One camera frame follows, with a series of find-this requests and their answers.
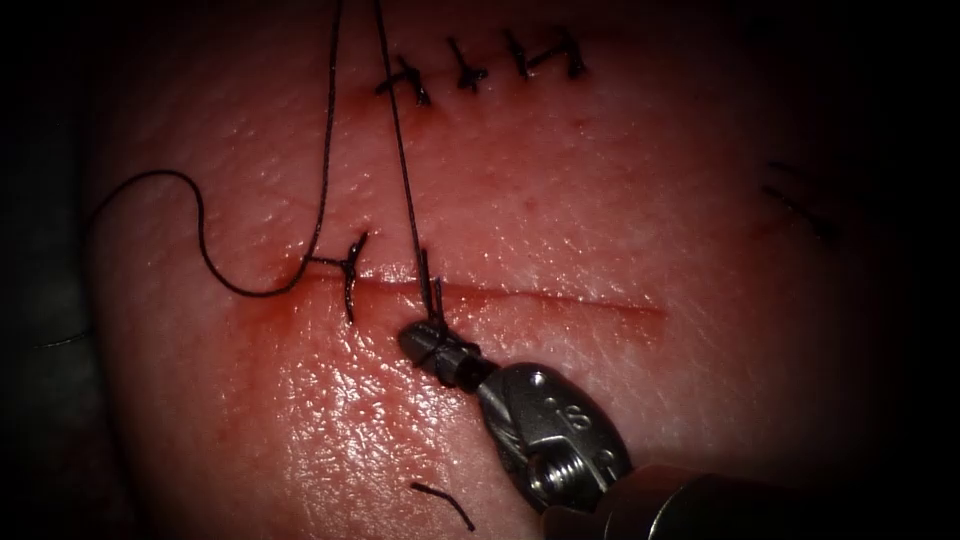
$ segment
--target engraved number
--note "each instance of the engraved number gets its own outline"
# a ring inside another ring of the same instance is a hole
[[[590,429],[590,426],[593,424],[593,422],[590,421],[590,417],[577,405],[560,407],[557,400],[553,398],[547,398],[543,403],[547,407],[554,409],[554,412],[563,420],[563,423],[573,431]]]

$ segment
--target black suture thread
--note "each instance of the black suture thread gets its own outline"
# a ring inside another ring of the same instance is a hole
[[[387,76],[386,80],[373,89],[373,93],[379,96],[386,92],[388,88],[393,88],[393,85],[398,82],[406,80],[413,86],[413,93],[417,96],[417,106],[431,105],[430,94],[427,93],[427,89],[423,86],[420,70],[408,64],[403,56],[397,56],[397,62],[400,64],[400,73]]]
[[[570,32],[562,26],[557,27],[557,32],[560,34],[560,43],[558,45],[527,60],[526,51],[523,46],[520,45],[520,42],[517,41],[517,38],[514,37],[513,33],[510,30],[503,31],[507,38],[507,49],[510,51],[510,56],[513,57],[514,64],[516,64],[517,73],[519,73],[524,80],[530,78],[528,68],[536,67],[548,58],[561,53],[567,55],[567,77],[576,79],[580,74],[587,71],[587,66],[583,63],[583,55],[580,52],[580,45],[577,43],[577,40],[573,39]]]
[[[780,201],[791,212],[796,212],[799,216],[806,219],[807,222],[810,223],[811,228],[813,228],[813,234],[824,243],[829,244],[840,236],[839,227],[804,208],[800,203],[787,197],[777,188],[764,184],[760,186],[760,190],[763,191],[764,194]]]
[[[93,335],[93,328],[91,327],[91,328],[87,328],[86,330],[84,330],[84,331],[82,331],[82,332],[76,333],[76,334],[74,334],[74,335],[72,335],[72,336],[68,336],[68,337],[65,337],[65,338],[62,338],[62,339],[58,339],[57,341],[49,341],[49,342],[47,342],[47,343],[40,343],[40,344],[38,344],[38,345],[34,345],[34,346],[31,347],[31,348],[33,348],[33,349],[49,349],[49,348],[51,348],[51,347],[60,347],[61,345],[69,345],[69,344],[71,344],[71,343],[76,343],[76,342],[78,342],[78,341],[87,339],[88,337],[90,337],[90,336],[92,336],[92,335]]]
[[[343,270],[343,305],[347,308],[347,322],[350,324],[353,324],[353,286],[357,281],[357,259],[360,258],[360,250],[367,243],[368,236],[369,233],[364,232],[360,235],[360,240],[350,244],[346,259],[310,257],[313,262],[329,264]]]
[[[387,31],[383,25],[383,9],[380,7],[380,0],[373,0],[373,8],[377,19],[377,31],[380,35],[380,54],[383,57],[383,69],[386,72],[386,80],[391,80],[393,73],[390,69],[390,55],[387,52]],[[397,134],[397,152],[400,156],[400,173],[403,176],[403,191],[407,198],[407,218],[410,220],[410,233],[413,236],[413,256],[417,261],[417,272],[420,281],[420,299],[423,301],[423,307],[430,316],[433,311],[433,302],[430,299],[430,275],[426,267],[426,250],[420,249],[420,235],[417,233],[417,218],[413,211],[413,195],[410,192],[410,175],[407,172],[407,157],[403,152],[403,136],[400,134],[400,114],[397,111],[397,96],[393,91],[393,86],[387,87],[387,93],[390,95],[390,109],[393,112],[393,130]]]
[[[457,80],[457,88],[461,90],[464,88],[470,88],[473,90],[473,93],[477,93],[477,83],[483,79],[487,78],[487,75],[490,73],[486,68],[477,68],[474,69],[467,64],[466,59],[463,57],[463,53],[460,52],[460,48],[457,47],[457,40],[452,37],[447,38],[447,43],[450,44],[450,48],[453,49],[453,55],[457,58],[457,65],[460,66],[460,79]]]
[[[447,327],[447,321],[443,317],[443,285],[439,277],[433,280],[433,318],[444,328]]]
[[[454,499],[452,495],[450,495],[450,494],[448,494],[448,493],[444,493],[444,492],[442,492],[442,491],[440,491],[440,490],[438,490],[438,489],[434,489],[434,488],[432,488],[432,487],[430,487],[430,486],[425,486],[425,485],[421,484],[420,482],[411,482],[411,483],[410,483],[410,488],[411,488],[411,489],[415,489],[415,490],[419,491],[420,493],[426,493],[427,495],[433,495],[434,497],[440,497],[441,499],[447,501],[448,503],[450,503],[450,504],[453,506],[453,508],[457,511],[457,513],[460,514],[460,517],[463,519],[463,522],[467,524],[467,530],[468,530],[468,531],[473,532],[473,531],[477,530],[477,528],[473,525],[473,522],[470,521],[470,517],[467,516],[466,511],[464,511],[463,507],[460,506],[460,503],[458,503],[457,500]]]
[[[570,32],[568,32],[566,28],[559,27],[557,31],[560,33],[560,44],[531,58],[527,62],[527,67],[537,67],[547,58],[564,53],[567,55],[569,62],[567,66],[567,76],[575,79],[587,70],[587,66],[583,63],[583,56],[580,53],[580,45],[577,44],[577,40],[573,39],[573,36],[570,35]]]
[[[230,291],[239,294],[240,296],[246,296],[250,298],[267,298],[271,296],[277,296],[289,292],[293,287],[300,281],[303,277],[304,272],[306,272],[307,265],[311,262],[325,262],[330,264],[326,260],[317,260],[313,257],[313,251],[317,247],[317,242],[320,237],[320,229],[323,225],[323,215],[326,209],[327,203],[327,188],[330,183],[330,145],[331,137],[333,134],[333,114],[334,107],[336,105],[336,68],[337,68],[337,46],[340,39],[340,19],[343,12],[343,0],[337,0],[336,11],[333,17],[333,28],[331,31],[330,38],[330,62],[328,68],[328,77],[330,79],[330,85],[327,92],[327,124],[326,130],[324,132],[324,142],[323,142],[323,174],[322,174],[322,184],[320,189],[320,207],[317,211],[317,221],[313,228],[313,236],[310,239],[310,244],[306,250],[306,253],[303,255],[303,258],[300,260],[300,267],[297,269],[296,273],[290,279],[290,281],[281,287],[276,289],[270,289],[266,291],[251,291],[244,289],[237,285],[231,283],[223,274],[217,270],[217,267],[213,264],[213,261],[210,259],[210,254],[207,252],[206,238],[204,236],[204,215],[205,208],[203,204],[203,197],[200,195],[200,188],[197,186],[196,182],[187,174],[173,170],[173,169],[154,169],[150,171],[141,172],[136,174],[125,181],[120,185],[115,187],[107,196],[100,202],[100,204],[94,209],[93,213],[87,219],[85,224],[85,230],[89,232],[92,228],[95,220],[102,214],[103,210],[111,203],[114,199],[125,189],[133,186],[134,184],[152,178],[154,176],[173,176],[185,182],[190,189],[193,191],[194,198],[197,202],[197,233],[200,243],[200,254],[203,256],[203,260],[207,265],[207,268],[210,269],[210,272],[213,276],[219,281],[224,287]]]
[[[517,38],[513,37],[513,32],[510,30],[504,30],[503,35],[507,38],[507,50],[510,51],[510,56],[513,57],[513,63],[517,66],[517,73],[519,73],[524,80],[529,79],[530,72],[527,71],[527,52],[523,49],[523,45],[520,45]]]

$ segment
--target cut suture end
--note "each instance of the cut suture end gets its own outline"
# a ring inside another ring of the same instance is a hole
[[[419,491],[420,493],[426,493],[427,495],[433,495],[434,497],[440,497],[441,499],[449,502],[450,505],[453,506],[453,508],[457,511],[457,513],[460,514],[460,518],[463,519],[463,522],[466,523],[467,530],[470,532],[474,532],[477,530],[477,528],[473,525],[473,522],[470,521],[470,517],[467,516],[467,513],[464,511],[463,507],[460,506],[460,503],[458,503],[457,500],[454,499],[452,495],[444,493],[439,489],[434,489],[430,486],[425,486],[420,482],[411,482],[410,489]]]

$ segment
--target dark background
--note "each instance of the dark background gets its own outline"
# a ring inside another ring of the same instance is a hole
[[[8,538],[150,537],[131,496],[135,490],[122,472],[96,340],[31,348],[92,326],[81,273],[79,210],[89,142],[83,134],[97,121],[89,107],[91,83],[109,69],[107,59],[118,48],[141,35],[156,37],[141,32],[151,21],[175,20],[171,15],[177,11],[169,3],[130,4],[34,5],[5,16],[0,38],[5,76],[0,90],[0,457],[8,502],[0,506],[0,536]],[[773,36],[770,54],[778,54],[778,46],[802,50],[802,43],[777,43],[789,21],[779,20],[776,10],[743,2],[728,2],[726,9],[742,19],[751,39]],[[910,239],[915,272],[915,279],[902,286],[916,302],[898,306],[908,310],[914,324],[902,329],[903,350],[894,355],[903,361],[890,366],[889,444],[877,448],[873,474],[862,491],[850,494],[849,503],[865,510],[858,515],[873,531],[946,533],[941,519],[950,515],[957,497],[950,493],[953,475],[947,472],[953,470],[952,447],[943,441],[952,440],[957,422],[949,414],[955,408],[949,396],[940,393],[949,388],[940,387],[954,386],[948,365],[958,355],[938,350],[938,337],[949,334],[933,329],[947,326],[948,319],[931,315],[919,299],[921,285],[942,283],[944,292],[953,288],[928,271],[933,265],[927,263],[956,242],[933,253],[921,248],[942,233],[919,216],[933,213],[931,200],[942,197],[936,188],[944,178],[921,172],[920,164],[930,161],[928,149],[926,161],[913,158],[924,155],[914,147],[931,138],[921,125],[929,118],[920,110],[931,97],[934,74],[922,67],[931,51],[919,40],[931,31],[931,14],[919,7],[904,9],[831,2],[817,21],[837,36],[838,54],[849,58],[851,72],[869,89],[863,100],[878,141],[868,164],[875,182],[871,204]],[[783,59],[790,61],[786,52]],[[946,296],[941,307],[952,310]],[[925,391],[914,392],[917,388]]]

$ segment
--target pink skin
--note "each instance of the pink skin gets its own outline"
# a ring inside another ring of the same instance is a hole
[[[177,538],[535,538],[475,400],[397,348],[423,308],[389,100],[372,93],[373,12],[349,4],[315,254],[345,257],[370,231],[354,326],[333,267],[312,265],[280,297],[226,290],[173,178],[123,193],[93,231],[98,328],[137,484]],[[803,92],[778,101],[731,21],[483,4],[385,8],[391,54],[423,71],[434,101],[418,109],[397,86],[451,325],[497,362],[565,373],[636,465],[790,483],[855,461],[876,435],[868,360],[885,320],[872,269],[893,255],[855,207],[764,166],[829,169],[820,156],[854,135],[810,143],[821,126]],[[250,290],[285,284],[320,197],[331,15],[221,10],[145,34],[103,100],[89,205],[142,170],[184,171],[223,274]],[[499,29],[535,53],[557,21],[572,21],[589,74],[568,81],[558,58],[524,83]],[[478,95],[456,89],[447,35],[490,70]],[[842,243],[825,247],[765,182],[821,196]],[[477,532],[414,480],[457,497]]]

